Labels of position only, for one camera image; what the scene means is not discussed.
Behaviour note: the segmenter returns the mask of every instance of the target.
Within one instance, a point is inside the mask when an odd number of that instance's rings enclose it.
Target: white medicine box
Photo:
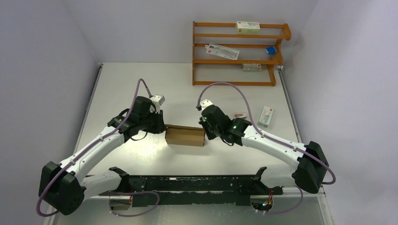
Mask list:
[[[261,64],[257,63],[244,63],[242,69],[245,72],[259,72],[262,67]]]
[[[267,128],[269,126],[269,123],[271,121],[272,113],[274,112],[273,108],[270,108],[268,106],[264,106],[261,111],[261,115],[259,118],[259,121],[257,122],[257,125],[262,126]]]
[[[236,29],[238,34],[259,34],[260,24],[258,22],[238,21]]]

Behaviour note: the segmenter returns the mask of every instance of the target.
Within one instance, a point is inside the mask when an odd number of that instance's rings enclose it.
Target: wooden shelf rack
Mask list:
[[[195,80],[195,64],[244,64],[244,63],[255,63],[266,65],[269,73],[270,82],[230,82],[233,85],[241,86],[275,86],[275,76],[274,76],[274,65],[281,65],[283,63],[282,53],[281,53],[281,43],[282,40],[290,40],[291,32],[287,23],[285,24],[260,24],[260,28],[272,28],[280,29],[279,35],[248,35],[248,34],[214,34],[214,33],[196,33],[195,27],[235,27],[235,23],[223,23],[223,22],[193,22],[193,43],[192,43],[192,85],[209,85],[215,81],[196,81]],[[276,39],[274,45],[247,45],[247,44],[219,44],[229,48],[255,48],[264,49],[270,46],[275,46],[277,52],[271,55],[267,60],[227,60],[227,59],[196,59],[195,58],[195,48],[205,47],[209,43],[197,43],[198,37],[201,38],[264,38],[264,39]]]

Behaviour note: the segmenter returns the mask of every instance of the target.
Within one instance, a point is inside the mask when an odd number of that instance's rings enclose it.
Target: blue block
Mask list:
[[[271,47],[266,48],[265,51],[267,52],[267,54],[273,55],[276,53],[276,48],[274,46],[271,46]]]

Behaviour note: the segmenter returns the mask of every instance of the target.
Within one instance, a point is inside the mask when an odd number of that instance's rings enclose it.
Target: white table surface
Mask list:
[[[220,79],[231,73],[237,77],[236,69],[217,70]],[[195,108],[199,93],[204,86],[192,86],[191,64],[174,63],[105,63],[95,89],[91,106],[77,149],[81,149],[106,126],[120,111],[128,108],[138,78],[144,78],[152,94],[162,94],[166,101],[164,121],[166,124],[200,127],[200,113]],[[286,97],[278,72],[275,70],[275,87],[239,87],[246,95],[253,118],[258,119],[264,105],[275,109],[270,127],[275,135],[297,141]],[[141,88],[139,94],[146,96]],[[231,87],[215,86],[203,96],[219,106],[230,117],[236,111],[246,111],[243,99]],[[117,166],[131,175],[215,175],[255,174],[260,167],[287,167],[285,163],[263,152],[247,147],[229,147],[222,141],[206,140],[204,147],[167,145],[164,133],[148,134],[142,141],[128,141],[106,156],[90,174],[103,173]],[[299,199],[279,198],[275,211],[295,205]],[[147,208],[130,208],[122,214],[143,212]],[[272,224],[297,225],[323,224],[317,198],[306,197],[302,205],[287,214],[267,215]],[[120,218],[109,214],[107,201],[87,200],[68,216],[59,215],[56,224],[152,224],[152,225],[202,225],[202,224],[262,224],[265,217],[255,215],[251,206],[234,204],[211,205],[162,205],[151,213],[135,218]]]
[[[266,131],[297,141],[283,87],[276,74],[275,87],[239,87],[246,95],[253,119],[257,120],[264,105],[274,108]],[[200,112],[195,108],[204,86],[192,86],[191,64],[181,63],[105,63],[84,124],[78,149],[97,136],[114,116],[131,105],[139,78],[144,78],[152,94],[162,94],[166,124],[200,127]],[[145,88],[139,94],[147,96]],[[210,99],[224,113],[233,116],[246,111],[239,93],[227,86],[209,88],[203,98]],[[139,133],[136,139],[143,136]],[[204,147],[167,145],[164,135],[128,141],[106,156],[90,174],[99,174],[117,166],[131,175],[218,175],[255,174],[260,167],[287,167],[285,163],[248,147],[229,147],[221,140],[206,140]]]

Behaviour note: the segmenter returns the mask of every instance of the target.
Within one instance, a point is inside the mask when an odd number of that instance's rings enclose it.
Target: cable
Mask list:
[[[275,139],[275,138],[273,138],[273,137],[270,137],[270,136],[268,136],[268,135],[263,134],[263,133],[258,129],[258,127],[255,125],[255,123],[254,123],[254,120],[253,120],[253,117],[252,117],[252,112],[250,111],[249,103],[247,102],[247,99],[246,99],[245,95],[243,94],[243,92],[242,92],[237,86],[235,86],[235,85],[233,85],[233,84],[231,84],[231,83],[228,83],[228,82],[215,82],[215,83],[213,83],[213,84],[210,84],[210,85],[206,86],[206,87],[202,90],[202,92],[200,93],[200,95],[199,95],[198,102],[197,102],[197,104],[196,104],[196,107],[197,107],[197,108],[200,108],[200,101],[201,101],[201,99],[202,99],[203,93],[205,93],[205,91],[206,91],[208,88],[210,88],[211,86],[219,85],[219,84],[224,84],[224,85],[231,86],[231,87],[235,88],[235,89],[240,93],[240,95],[243,97],[243,100],[244,100],[245,103],[246,103],[247,112],[248,112],[248,114],[249,114],[250,122],[252,123],[252,126],[253,126],[253,128],[257,131],[257,133],[261,134],[263,137],[265,137],[265,138],[267,138],[267,139],[270,139],[271,141],[274,141],[274,142],[276,142],[276,143],[278,143],[278,144],[281,144],[281,145],[286,146],[286,147],[288,147],[288,148],[297,150],[298,152],[303,153],[304,155],[306,155],[306,156],[310,157],[311,159],[315,160],[315,161],[316,161],[317,163],[319,163],[321,166],[325,167],[325,169],[326,169],[327,171],[329,171],[329,173],[332,175],[332,181],[329,181],[329,182],[322,182],[322,184],[331,185],[331,184],[334,184],[334,183],[336,182],[336,176],[335,176],[334,172],[328,167],[328,165],[326,165],[325,163],[323,163],[323,162],[322,162],[321,160],[319,160],[317,157],[311,155],[310,153],[306,152],[305,150],[302,150],[302,149],[300,149],[300,148],[296,148],[296,147],[293,146],[293,145],[290,145],[290,144],[288,144],[288,143],[284,143],[284,142],[279,141],[279,140],[277,140],[277,139]]]
[[[222,139],[222,142],[226,143],[228,146],[233,146],[234,145],[234,143],[230,144],[225,139]]]
[[[102,136],[101,138],[95,140],[95,141],[92,142],[90,145],[88,145],[85,149],[83,149],[82,151],[78,152],[78,154],[77,154],[76,157],[73,159],[73,161],[76,162],[77,160],[79,160],[79,159],[80,159],[86,152],[88,152],[92,147],[94,147],[96,144],[98,144],[98,143],[101,142],[102,140],[104,140],[104,139],[108,138],[109,136],[113,135],[117,130],[120,129],[120,127],[126,122],[126,120],[128,119],[128,117],[129,117],[130,114],[131,114],[131,111],[132,111],[132,109],[133,109],[134,103],[135,103],[136,98],[137,98],[138,89],[139,89],[139,84],[140,84],[141,82],[144,84],[145,89],[146,89],[146,92],[148,93],[149,97],[152,97],[152,94],[151,94],[151,92],[149,91],[149,88],[148,88],[147,84],[145,83],[145,81],[144,81],[142,78],[140,78],[140,79],[138,80],[138,82],[137,82],[136,90],[135,90],[135,92],[134,92],[134,97],[133,97],[133,101],[132,101],[132,103],[131,103],[130,109],[129,109],[129,111],[127,112],[127,115],[126,115],[126,117],[124,118],[124,120],[123,120],[113,131],[111,131],[111,132],[107,133],[106,135]],[[38,202],[37,202],[37,204],[36,204],[36,212],[37,212],[37,214],[38,214],[39,216],[41,216],[41,217],[50,217],[50,216],[53,216],[53,215],[55,215],[55,214],[57,214],[57,213],[59,212],[59,211],[57,210],[57,211],[52,212],[52,213],[49,213],[49,214],[42,213],[42,212],[40,211],[40,205],[41,205],[41,202],[42,202],[43,199],[44,199],[44,196],[47,194],[48,190],[50,189],[50,187],[54,184],[54,182],[58,179],[58,177],[59,177],[63,172],[65,172],[72,164],[73,164],[72,162],[69,162],[68,164],[66,164],[66,165],[65,165],[65,166],[64,166],[64,167],[51,179],[51,181],[47,184],[46,188],[44,188],[44,190],[43,190],[43,192],[41,193],[40,197],[38,198]]]
[[[303,190],[301,190],[301,188],[299,188],[299,187],[297,187],[298,188],[298,190],[300,191],[300,200],[299,200],[299,202],[295,205],[295,206],[293,206],[293,207],[291,207],[290,209],[287,209],[287,210],[283,210],[283,211],[279,211],[279,212],[265,212],[265,211],[262,211],[264,214],[270,214],[270,215],[279,215],[279,214],[284,214],[284,213],[287,213],[287,212],[290,212],[290,211],[293,211],[293,210],[295,210],[295,209],[297,209],[297,207],[303,202],[303,199],[304,199],[304,193],[303,193]]]
[[[156,192],[154,192],[154,191],[140,191],[140,192],[115,193],[115,194],[116,194],[116,195],[142,195],[142,194],[152,194],[152,195],[156,195],[156,197],[157,197],[156,203],[155,203],[155,205],[154,205],[152,208],[148,209],[148,210],[145,211],[145,212],[141,212],[141,213],[134,214],[134,215],[124,215],[124,214],[115,213],[115,212],[112,210],[112,208],[111,208],[111,201],[109,200],[109,204],[108,204],[108,205],[109,205],[109,212],[112,213],[113,215],[117,216],[117,217],[138,217],[138,216],[144,215],[144,214],[146,214],[146,213],[148,213],[148,212],[154,210],[154,209],[159,205],[159,201],[160,201],[160,199],[161,199],[161,198],[159,197],[159,194],[156,193]]]
[[[119,113],[119,116],[123,116],[125,113],[127,113],[129,111],[129,109],[125,109],[125,110],[123,110],[123,111],[121,111],[120,113]]]
[[[142,139],[144,139],[144,138],[146,138],[146,135],[148,134],[148,131],[145,133],[145,136],[143,137],[143,138],[140,138],[140,139],[134,139],[134,138],[130,138],[130,139],[132,139],[133,141],[140,141],[140,140],[142,140]]]

